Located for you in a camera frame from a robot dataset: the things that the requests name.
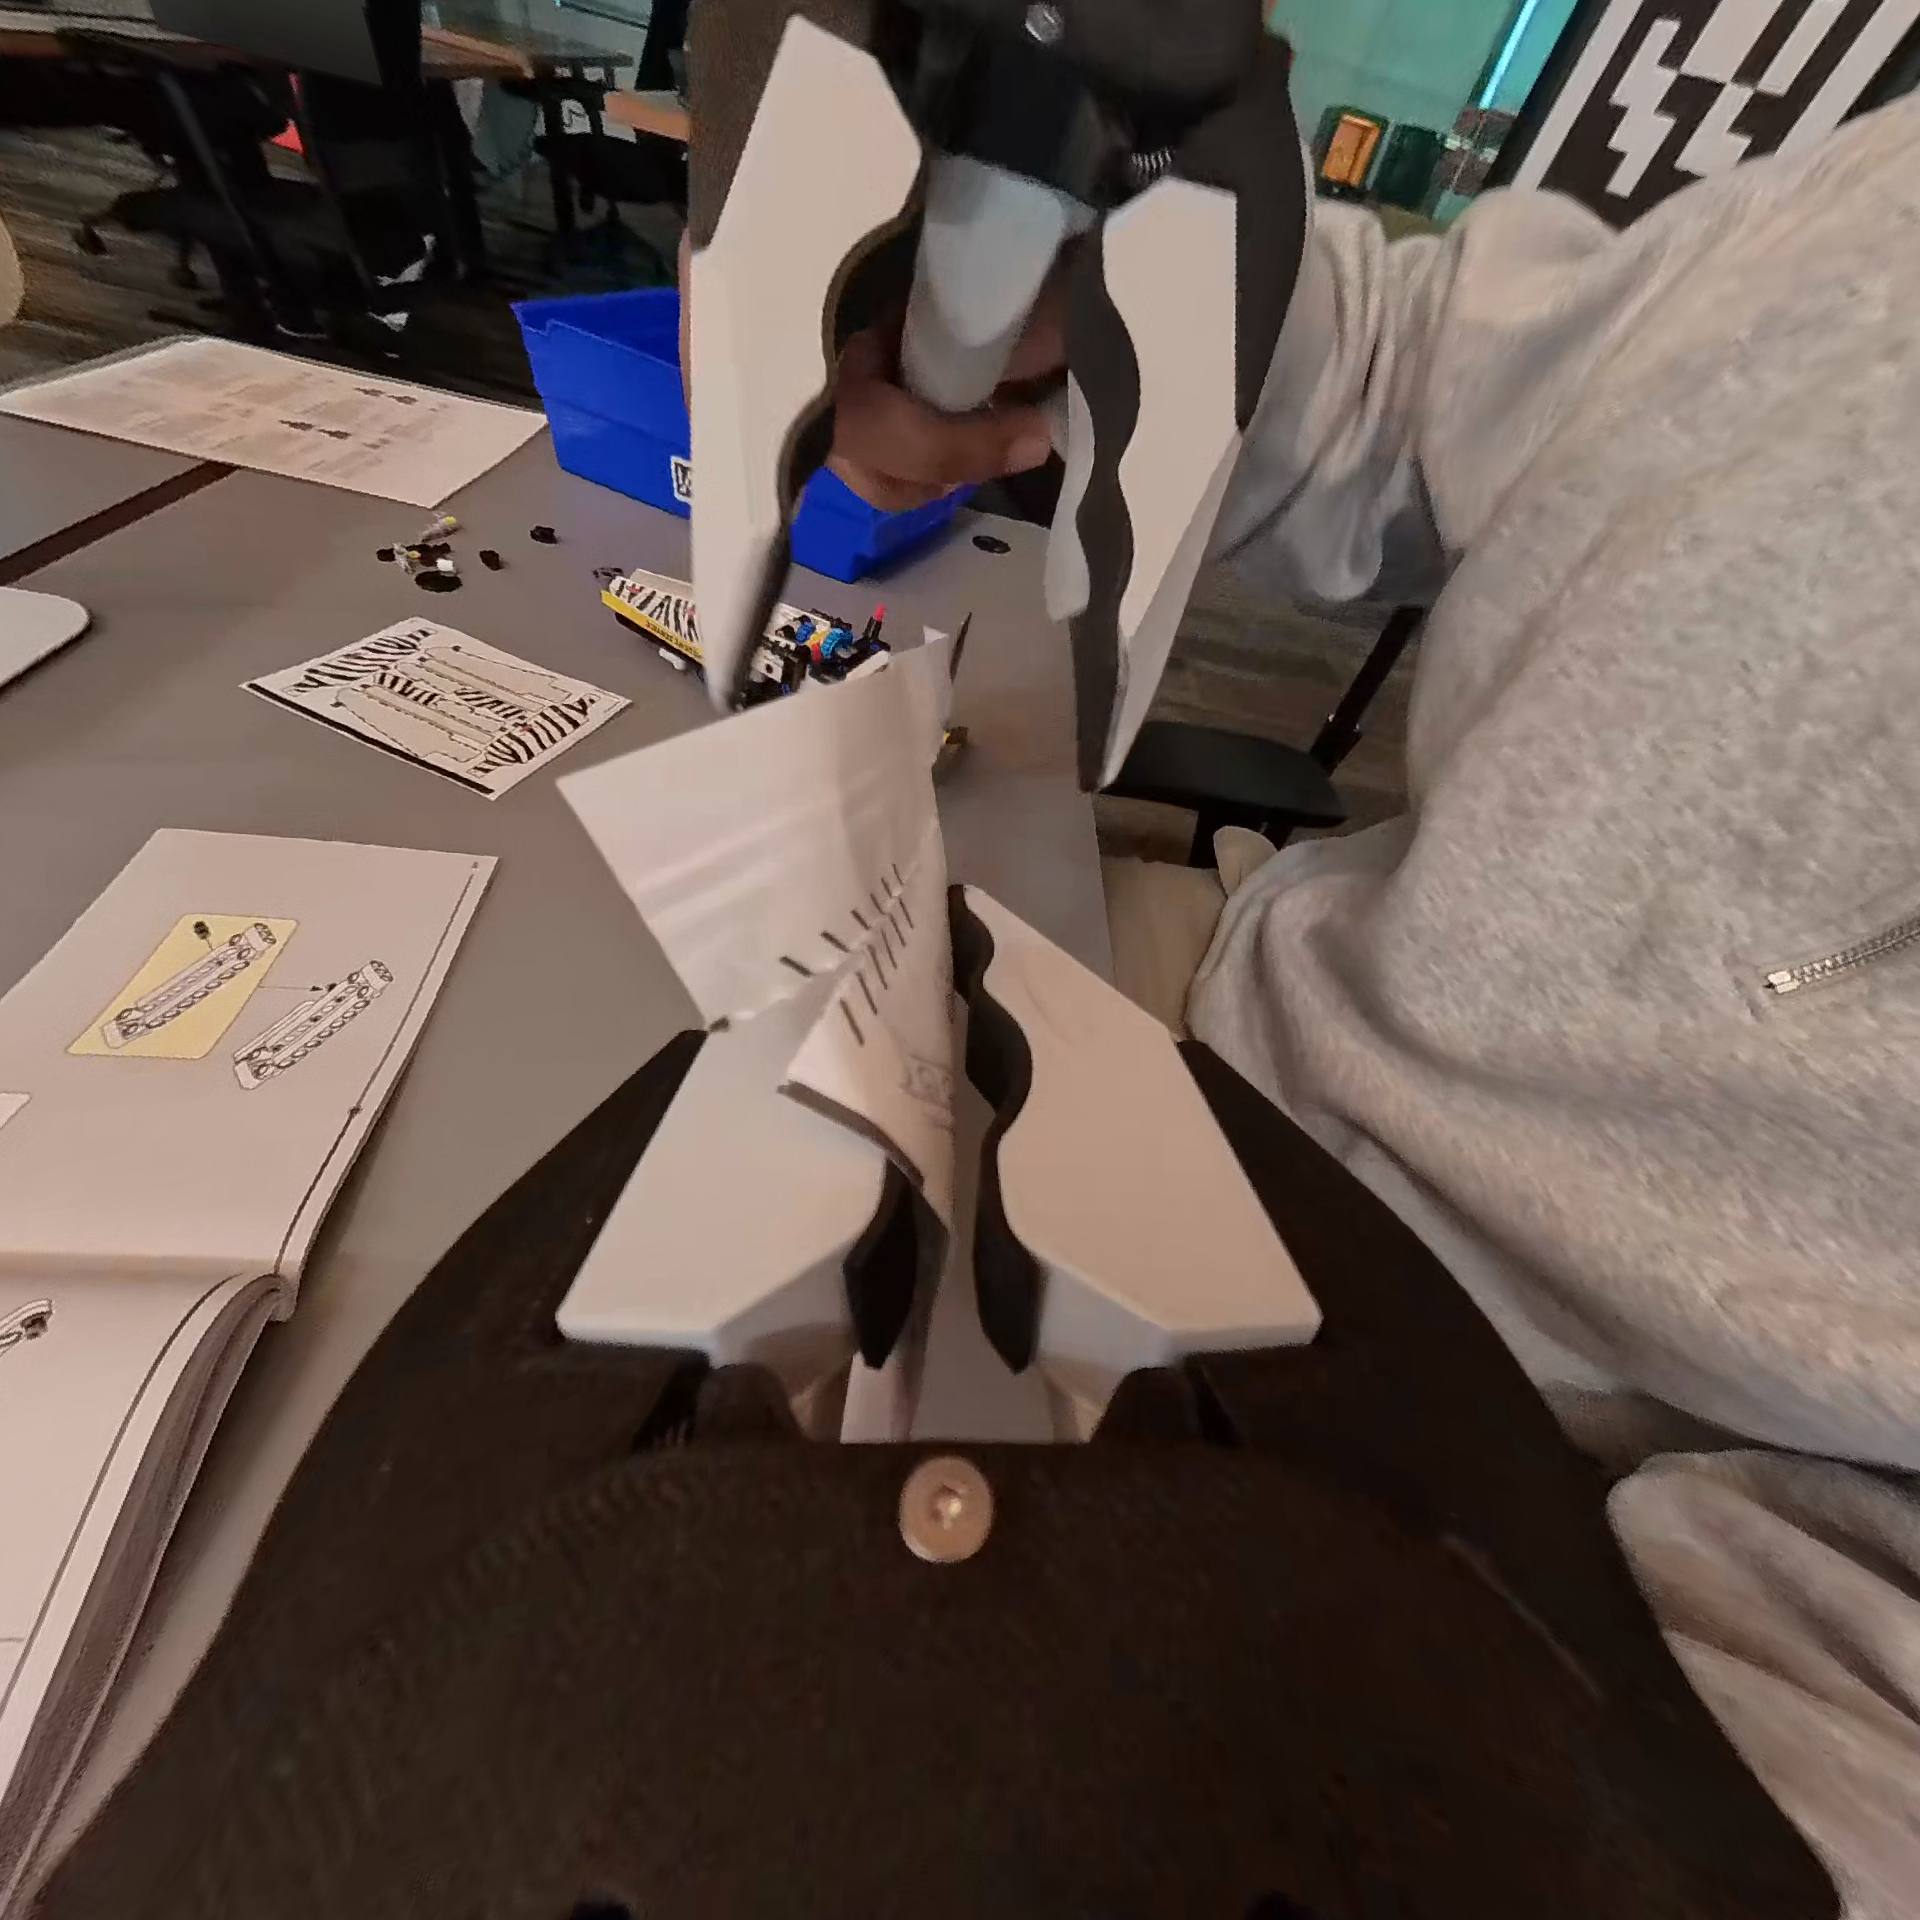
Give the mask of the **person's tan trousers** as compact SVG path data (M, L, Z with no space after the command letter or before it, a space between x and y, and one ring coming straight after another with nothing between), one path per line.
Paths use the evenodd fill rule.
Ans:
M1214 830L1214 865L1185 867L1137 856L1100 856L1108 976L1118 995L1159 1021L1171 1037L1189 1033L1189 991L1214 944L1225 900L1278 848L1246 828Z

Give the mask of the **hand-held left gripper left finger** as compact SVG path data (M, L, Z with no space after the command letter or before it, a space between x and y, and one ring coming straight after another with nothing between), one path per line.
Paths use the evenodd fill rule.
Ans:
M557 1305L562 1340L757 1364L792 1405L911 1346L922 1194L780 1088L798 1046L798 1026L700 1042Z

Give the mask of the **white tablet stand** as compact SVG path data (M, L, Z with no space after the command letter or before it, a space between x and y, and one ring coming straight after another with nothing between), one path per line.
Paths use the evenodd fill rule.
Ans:
M14 687L92 629L92 613L58 592L0 587L0 687Z

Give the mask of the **black framed marker sign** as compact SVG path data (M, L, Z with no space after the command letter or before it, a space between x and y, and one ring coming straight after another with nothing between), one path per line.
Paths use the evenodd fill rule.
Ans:
M1917 87L1911 0L1577 6L1488 186L1629 227L1694 181L1798 157Z

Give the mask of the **zebra sticker sheet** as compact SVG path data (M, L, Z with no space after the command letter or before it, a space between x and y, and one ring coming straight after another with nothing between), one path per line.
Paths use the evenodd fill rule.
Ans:
M481 797L504 797L629 707L439 621L388 625L241 690Z

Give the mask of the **white printed paper sheet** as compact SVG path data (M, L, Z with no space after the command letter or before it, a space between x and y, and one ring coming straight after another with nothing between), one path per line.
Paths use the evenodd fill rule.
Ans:
M3 391L3 417L120 446L442 505L548 418L237 340L180 338Z

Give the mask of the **black office chair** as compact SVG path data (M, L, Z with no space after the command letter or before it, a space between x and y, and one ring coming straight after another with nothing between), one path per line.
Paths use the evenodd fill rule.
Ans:
M1218 867L1214 836L1225 828L1253 830L1274 848L1294 830L1343 828L1348 806L1335 795L1335 774L1356 754L1365 718L1424 625L1424 610L1392 610L1385 616L1306 749L1185 718L1148 718L1118 778L1100 785L1100 797L1191 816L1189 870Z

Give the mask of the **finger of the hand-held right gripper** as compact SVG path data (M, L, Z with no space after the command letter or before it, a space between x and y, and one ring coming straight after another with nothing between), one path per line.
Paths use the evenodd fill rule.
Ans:
M1123 767L1239 466L1239 201L1154 181L1063 274L1063 481L1043 613L1068 629L1086 795Z
M905 14L691 14L688 287L691 587L733 710L828 466L847 287L897 246L926 147L887 54Z

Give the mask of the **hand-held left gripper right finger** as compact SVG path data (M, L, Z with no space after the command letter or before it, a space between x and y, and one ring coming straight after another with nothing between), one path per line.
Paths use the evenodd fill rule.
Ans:
M948 888L977 1327L1086 1442L1118 1387L1311 1346L1322 1312L1171 1033L974 885Z

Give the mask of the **yellow zebra lego model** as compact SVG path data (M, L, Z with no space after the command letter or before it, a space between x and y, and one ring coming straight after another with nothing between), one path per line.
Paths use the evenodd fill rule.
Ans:
M684 579L659 571L596 571L598 603L615 616L620 629L635 632L669 671L703 682L705 649L700 629L700 610ZM763 638L749 658L749 680L741 707L762 707L804 687L840 687L882 671L891 646L882 638L882 603L866 621L847 621L823 610L775 603L770 613Z

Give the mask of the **person's right hand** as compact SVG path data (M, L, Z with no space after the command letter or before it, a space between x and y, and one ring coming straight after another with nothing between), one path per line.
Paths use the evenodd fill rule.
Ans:
M1058 452L1063 319L1049 305L974 413L935 413L900 383L900 331L891 307L840 354L829 470L849 495L897 513L1033 471Z

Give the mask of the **person's right forearm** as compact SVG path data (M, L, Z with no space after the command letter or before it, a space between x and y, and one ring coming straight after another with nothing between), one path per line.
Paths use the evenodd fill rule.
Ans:
M1428 610L1450 564L1424 478L1450 246L1315 201L1209 564L1311 610Z

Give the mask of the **instruction booklet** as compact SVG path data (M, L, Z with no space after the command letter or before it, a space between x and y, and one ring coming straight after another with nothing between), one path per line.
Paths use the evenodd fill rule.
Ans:
M156 830L3 995L3 1906L489 880L473 850Z

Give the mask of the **blue plastic bin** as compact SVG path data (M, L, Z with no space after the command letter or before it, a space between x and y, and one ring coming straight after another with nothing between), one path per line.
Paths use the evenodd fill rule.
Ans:
M516 299L515 319L556 460L662 513L691 513L691 424L676 370L676 292ZM877 511L823 470L809 478L790 559L840 583L871 579L947 538L971 489L922 511Z

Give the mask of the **white paper parts bag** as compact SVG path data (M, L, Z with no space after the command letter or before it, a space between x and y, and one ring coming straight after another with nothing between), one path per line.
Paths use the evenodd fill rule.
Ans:
M927 1254L911 1346L882 1370L855 1361L829 1400L784 1400L809 1437L849 1442L907 1437L926 1309L955 1235L955 976L934 764L956 646L926 629L866 680L557 785L703 1037L798 1026L780 1088L877 1138L922 1194Z

